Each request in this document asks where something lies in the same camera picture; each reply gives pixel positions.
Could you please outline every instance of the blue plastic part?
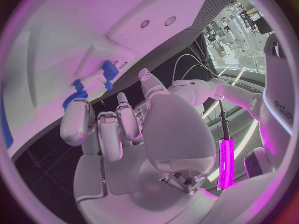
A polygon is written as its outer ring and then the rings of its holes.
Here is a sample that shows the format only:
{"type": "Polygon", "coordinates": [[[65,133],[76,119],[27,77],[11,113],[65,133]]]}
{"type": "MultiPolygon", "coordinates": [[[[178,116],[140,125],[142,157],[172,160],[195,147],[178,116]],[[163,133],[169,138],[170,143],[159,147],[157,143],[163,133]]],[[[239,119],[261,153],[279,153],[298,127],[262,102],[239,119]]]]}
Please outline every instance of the blue plastic part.
{"type": "Polygon", "coordinates": [[[13,137],[11,135],[9,125],[7,123],[7,119],[6,119],[6,115],[5,115],[3,91],[1,91],[1,125],[2,125],[2,132],[4,135],[4,141],[6,143],[6,147],[10,148],[13,143],[13,137]]]}
{"type": "Polygon", "coordinates": [[[113,80],[116,75],[120,72],[115,65],[112,64],[111,61],[105,61],[102,69],[104,71],[104,76],[107,81],[113,80]]]}
{"type": "Polygon", "coordinates": [[[84,85],[81,83],[80,80],[75,80],[73,82],[73,86],[76,88],[76,91],[83,91],[84,85]]]}
{"type": "Polygon", "coordinates": [[[112,83],[111,83],[110,81],[107,81],[107,82],[105,83],[105,87],[106,87],[106,89],[107,89],[108,91],[111,91],[111,90],[113,89],[113,85],[112,85],[112,83]]]}
{"type": "Polygon", "coordinates": [[[86,91],[78,91],[76,93],[73,93],[72,95],[70,95],[68,98],[66,98],[66,100],[63,102],[62,106],[64,108],[64,110],[66,110],[68,104],[73,100],[73,99],[78,99],[78,98],[87,98],[88,94],[86,91]]]}

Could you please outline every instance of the mesh panel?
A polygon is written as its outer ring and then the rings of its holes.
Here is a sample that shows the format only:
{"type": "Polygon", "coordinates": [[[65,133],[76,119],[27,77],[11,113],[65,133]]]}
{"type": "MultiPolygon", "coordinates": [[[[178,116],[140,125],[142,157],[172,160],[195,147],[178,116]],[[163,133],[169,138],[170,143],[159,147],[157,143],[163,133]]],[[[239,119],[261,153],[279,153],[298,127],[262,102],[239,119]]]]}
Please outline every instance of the mesh panel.
{"type": "Polygon", "coordinates": [[[181,31],[143,57],[114,83],[113,90],[104,93],[100,99],[111,96],[136,83],[138,81],[138,73],[143,67],[152,71],[154,68],[185,49],[231,1],[232,0],[206,0],[191,27],[181,31]]]}

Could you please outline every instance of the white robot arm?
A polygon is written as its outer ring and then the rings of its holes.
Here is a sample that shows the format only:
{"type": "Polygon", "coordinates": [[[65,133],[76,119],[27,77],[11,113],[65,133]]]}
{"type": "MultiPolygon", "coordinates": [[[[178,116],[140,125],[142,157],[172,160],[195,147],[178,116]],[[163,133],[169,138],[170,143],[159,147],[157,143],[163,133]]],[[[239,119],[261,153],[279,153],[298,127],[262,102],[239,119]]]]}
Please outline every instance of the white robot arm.
{"type": "Polygon", "coordinates": [[[246,109],[250,115],[259,121],[260,109],[263,104],[262,94],[255,94],[242,88],[228,85],[226,82],[212,78],[203,80],[177,80],[168,88],[193,106],[203,104],[208,98],[228,101],[246,109]]]}

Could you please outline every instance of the pink light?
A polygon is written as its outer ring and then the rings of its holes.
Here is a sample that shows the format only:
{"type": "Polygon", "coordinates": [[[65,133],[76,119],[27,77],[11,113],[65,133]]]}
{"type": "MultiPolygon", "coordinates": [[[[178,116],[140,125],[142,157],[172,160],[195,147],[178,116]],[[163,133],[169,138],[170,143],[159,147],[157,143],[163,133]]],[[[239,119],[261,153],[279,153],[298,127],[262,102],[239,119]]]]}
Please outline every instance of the pink light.
{"type": "Polygon", "coordinates": [[[220,163],[218,187],[226,189],[233,185],[235,175],[234,140],[219,143],[220,163]]]}

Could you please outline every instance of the black floor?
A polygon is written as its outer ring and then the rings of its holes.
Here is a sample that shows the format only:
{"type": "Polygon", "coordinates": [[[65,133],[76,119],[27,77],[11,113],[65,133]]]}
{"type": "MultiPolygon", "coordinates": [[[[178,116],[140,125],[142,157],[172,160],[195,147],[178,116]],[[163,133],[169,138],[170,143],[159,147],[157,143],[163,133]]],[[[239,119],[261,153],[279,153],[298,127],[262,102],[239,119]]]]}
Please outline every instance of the black floor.
{"type": "MultiPolygon", "coordinates": [[[[189,50],[178,53],[152,73],[169,87],[176,60],[186,53],[189,53],[189,50]]],[[[194,64],[197,62],[192,57],[183,57],[177,65],[175,79],[181,79],[194,64]]],[[[195,67],[186,79],[209,80],[210,77],[204,68],[195,67]]],[[[123,92],[132,106],[144,100],[139,82],[123,92]]],[[[116,94],[104,99],[104,103],[108,110],[114,111],[117,106],[116,94]]],[[[100,102],[93,107],[96,114],[106,111],[100,102]]],[[[59,125],[56,126],[36,141],[16,160],[15,165],[28,187],[54,214],[69,224],[84,224],[86,222],[77,209],[73,196],[74,173],[77,162],[83,155],[82,149],[67,145],[60,138],[59,128],[59,125]]]]}

